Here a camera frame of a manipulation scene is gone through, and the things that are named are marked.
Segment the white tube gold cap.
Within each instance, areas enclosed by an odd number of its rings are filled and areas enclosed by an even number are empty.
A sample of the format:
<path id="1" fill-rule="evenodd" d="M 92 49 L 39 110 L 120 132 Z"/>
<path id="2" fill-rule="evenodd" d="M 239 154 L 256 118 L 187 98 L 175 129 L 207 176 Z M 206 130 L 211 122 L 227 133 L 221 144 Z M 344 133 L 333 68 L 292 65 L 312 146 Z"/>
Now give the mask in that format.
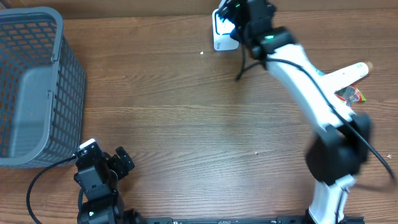
<path id="1" fill-rule="evenodd" d="M 320 83 L 322 87 L 334 93 L 364 78 L 373 68 L 372 62 L 358 62 L 322 76 Z"/>

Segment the green snack bag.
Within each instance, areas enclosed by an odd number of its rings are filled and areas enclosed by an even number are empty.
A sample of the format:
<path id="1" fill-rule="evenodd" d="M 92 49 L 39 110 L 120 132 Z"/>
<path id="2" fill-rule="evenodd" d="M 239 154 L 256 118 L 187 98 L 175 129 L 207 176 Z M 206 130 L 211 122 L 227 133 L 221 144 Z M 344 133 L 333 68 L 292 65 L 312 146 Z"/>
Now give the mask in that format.
<path id="1" fill-rule="evenodd" d="M 349 107 L 351 107 L 353 103 L 366 102 L 366 98 L 362 92 L 354 85 L 350 85 L 336 91 L 335 95 Z"/>

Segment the green tissue pack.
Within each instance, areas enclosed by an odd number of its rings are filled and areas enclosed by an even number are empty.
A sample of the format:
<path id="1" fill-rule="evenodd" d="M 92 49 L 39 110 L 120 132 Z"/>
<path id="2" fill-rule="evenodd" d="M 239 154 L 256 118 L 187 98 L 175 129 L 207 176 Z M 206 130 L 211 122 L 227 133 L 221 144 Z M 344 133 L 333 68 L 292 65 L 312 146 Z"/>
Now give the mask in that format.
<path id="1" fill-rule="evenodd" d="M 319 69 L 316 69 L 317 73 L 319 74 L 319 76 L 324 76 L 325 73 Z"/>

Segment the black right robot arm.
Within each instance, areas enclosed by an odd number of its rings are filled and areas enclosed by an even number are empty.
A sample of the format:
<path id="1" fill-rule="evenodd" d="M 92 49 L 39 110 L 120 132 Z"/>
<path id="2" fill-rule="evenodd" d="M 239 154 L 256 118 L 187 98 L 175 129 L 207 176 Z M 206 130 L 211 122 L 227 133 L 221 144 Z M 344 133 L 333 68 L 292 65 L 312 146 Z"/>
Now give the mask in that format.
<path id="1" fill-rule="evenodd" d="M 368 159 L 370 119 L 356 115 L 327 88 L 291 31 L 273 26 L 274 14 L 275 7 L 260 0 L 226 0 L 216 10 L 234 24 L 231 38 L 286 87 L 316 134 L 305 156 L 315 190 L 303 223 L 364 223 L 344 209 Z"/>

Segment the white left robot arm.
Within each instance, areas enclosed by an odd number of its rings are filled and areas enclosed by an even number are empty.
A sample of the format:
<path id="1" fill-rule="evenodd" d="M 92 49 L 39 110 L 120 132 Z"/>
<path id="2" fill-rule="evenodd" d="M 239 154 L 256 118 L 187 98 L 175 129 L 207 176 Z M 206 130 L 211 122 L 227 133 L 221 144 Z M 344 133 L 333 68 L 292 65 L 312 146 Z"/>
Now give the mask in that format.
<path id="1" fill-rule="evenodd" d="M 110 156 L 96 144 L 77 152 L 78 172 L 75 182 L 80 185 L 78 224 L 130 223 L 147 224 L 135 209 L 125 210 L 118 182 L 129 174 L 134 163 L 123 147 Z"/>

